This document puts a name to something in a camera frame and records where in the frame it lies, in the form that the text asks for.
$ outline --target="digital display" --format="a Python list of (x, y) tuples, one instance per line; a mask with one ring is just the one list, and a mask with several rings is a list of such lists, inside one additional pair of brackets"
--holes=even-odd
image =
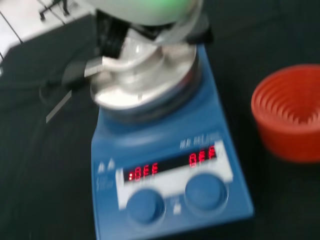
[(195, 168), (203, 162), (212, 161), (216, 158), (216, 149), (215, 146), (212, 145), (199, 151), (173, 157), (165, 161), (154, 162), (151, 164), (136, 166), (132, 169), (126, 169), (123, 172), (124, 182), (138, 182), (144, 178), (154, 176), (158, 173), (187, 165), (189, 165), (190, 168)]

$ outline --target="white floor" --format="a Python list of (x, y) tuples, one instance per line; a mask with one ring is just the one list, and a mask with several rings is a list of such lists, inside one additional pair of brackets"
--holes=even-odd
[(51, 2), (52, 0), (0, 0), (0, 62), (12, 46), (95, 11), (83, 0), (68, 0), (70, 16), (63, 15), (61, 3), (61, 6), (55, 6), (46, 12), (46, 21), (42, 22), (39, 11)]

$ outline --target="black cable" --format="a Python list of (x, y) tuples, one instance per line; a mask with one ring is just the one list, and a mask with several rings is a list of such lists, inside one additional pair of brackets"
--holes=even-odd
[[(92, 37), (86, 39), (84, 44), (82, 44), (79, 48), (77, 48), (73, 53), (68, 57), (65, 62), (62, 64), (63, 66), (66, 66), (68, 63), (72, 62), (76, 57), (78, 57), (80, 54), (82, 54), (84, 51), (87, 50), (87, 47), (89, 44), (93, 41)], [(42, 104), (44, 104), (47, 107), (55, 107), (57, 103), (49, 103), (45, 97), (42, 94), (42, 89), (44, 87), (47, 87), (49, 89), (53, 89), (54, 87), (60, 87), (61, 89), (64, 90), (63, 86), (61, 85), (61, 78), (59, 78), (59, 72), (62, 70), (60, 69), (55, 69), (49, 72), (49, 77), (47, 78), (41, 78), (37, 81), (33, 82), (8, 82), (8, 83), (0, 83), (0, 91), (30, 91), (30, 90), (36, 90), (38, 89), (39, 91), (39, 98)], [(8, 108), (13, 107), (11, 106), (5, 106), (5, 107), (0, 107), (0, 111), (2, 110), (8, 110)]]
[[(81, 47), (77, 48), (71, 56), (63, 63), (63, 66), (66, 66), (69, 62), (71, 62), (73, 59), (75, 59), (79, 54), (83, 53), (85, 50), (87, 50), (85, 47), (88, 46), (88, 44), (92, 41), (92, 38), (85, 41), (85, 44), (81, 45)], [(0, 83), (0, 91), (3, 90), (32, 90), (37, 89), (43, 85), (50, 84), (50, 85), (56, 85), (61, 82), (60, 79), (58, 79), (58, 72), (60, 72), (62, 69), (56, 69), (51, 71), (48, 75), (49, 77), (39, 79), (37, 81), (33, 82), (7, 82), (7, 83)]]

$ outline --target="orange cup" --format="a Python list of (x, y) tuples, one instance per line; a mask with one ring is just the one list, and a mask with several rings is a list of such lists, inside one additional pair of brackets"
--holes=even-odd
[(271, 152), (291, 162), (320, 162), (320, 65), (271, 74), (255, 89), (251, 110)]

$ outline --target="blue knob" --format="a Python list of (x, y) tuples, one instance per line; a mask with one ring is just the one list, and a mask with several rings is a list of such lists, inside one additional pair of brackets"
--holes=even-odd
[(212, 174), (193, 177), (185, 187), (187, 200), (201, 211), (212, 211), (222, 205), (227, 198), (224, 183)]
[(154, 190), (144, 189), (136, 192), (127, 203), (129, 216), (140, 224), (151, 224), (165, 211), (162, 197)]

